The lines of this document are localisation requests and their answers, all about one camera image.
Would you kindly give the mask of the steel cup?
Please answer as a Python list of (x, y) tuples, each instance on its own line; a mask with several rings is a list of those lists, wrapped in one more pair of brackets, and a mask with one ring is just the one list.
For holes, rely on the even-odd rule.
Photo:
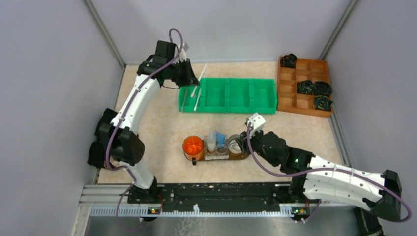
[(233, 155), (242, 155), (241, 136), (239, 134), (232, 135), (227, 141), (228, 150)]

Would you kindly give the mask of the blue toothpaste tube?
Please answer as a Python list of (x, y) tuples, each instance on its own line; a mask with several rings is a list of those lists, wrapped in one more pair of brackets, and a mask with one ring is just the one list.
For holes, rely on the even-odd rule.
[(226, 135), (216, 131), (216, 145), (218, 148), (224, 148), (226, 143)]

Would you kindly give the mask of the green divided plastic bin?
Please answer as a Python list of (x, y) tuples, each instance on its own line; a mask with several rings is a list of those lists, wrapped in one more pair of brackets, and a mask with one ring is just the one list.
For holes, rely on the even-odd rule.
[(180, 88), (178, 110), (181, 110), (184, 92), (188, 88), (183, 112), (193, 113), (202, 88), (197, 113), (275, 114), (278, 105), (275, 87), (274, 79), (205, 77), (201, 79), (194, 98), (190, 97), (194, 86)]

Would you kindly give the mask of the clear glass cup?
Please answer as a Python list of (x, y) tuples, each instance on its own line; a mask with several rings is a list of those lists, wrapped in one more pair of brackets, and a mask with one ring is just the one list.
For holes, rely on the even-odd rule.
[(229, 150), (226, 147), (220, 148), (216, 142), (212, 145), (208, 141), (208, 136), (204, 136), (204, 161), (229, 160)]

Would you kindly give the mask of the white toothpaste tube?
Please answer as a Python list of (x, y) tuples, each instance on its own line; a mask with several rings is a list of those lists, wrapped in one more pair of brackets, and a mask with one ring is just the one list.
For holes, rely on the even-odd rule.
[(207, 136), (206, 143), (209, 153), (214, 153), (216, 149), (217, 136), (216, 131), (212, 128)]

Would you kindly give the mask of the orange mug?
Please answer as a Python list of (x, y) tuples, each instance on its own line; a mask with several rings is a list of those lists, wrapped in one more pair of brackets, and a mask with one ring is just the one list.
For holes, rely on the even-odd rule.
[(196, 166), (197, 162), (201, 161), (205, 154), (204, 142), (198, 136), (188, 136), (185, 138), (182, 149), (184, 156), (192, 162), (193, 166)]

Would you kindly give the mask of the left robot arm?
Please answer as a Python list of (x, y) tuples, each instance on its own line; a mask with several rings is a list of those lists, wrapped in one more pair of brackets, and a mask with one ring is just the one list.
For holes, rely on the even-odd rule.
[(154, 174), (143, 161), (145, 145), (138, 134), (146, 108), (165, 80), (178, 87), (199, 84), (183, 48), (184, 43), (159, 40), (155, 53), (139, 65), (134, 86), (120, 111), (98, 129), (106, 166), (113, 169), (111, 158), (119, 162), (120, 168), (132, 176), (132, 185), (139, 189), (151, 190), (156, 184)]

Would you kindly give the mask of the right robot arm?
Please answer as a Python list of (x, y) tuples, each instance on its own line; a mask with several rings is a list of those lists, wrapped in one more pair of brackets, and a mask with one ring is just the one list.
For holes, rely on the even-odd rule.
[(391, 222), (405, 222), (408, 208), (401, 198), (399, 174), (392, 170), (373, 173), (339, 165), (312, 152), (291, 147), (273, 132), (242, 132), (238, 143), (270, 175), (290, 177), (290, 195), (353, 205)]

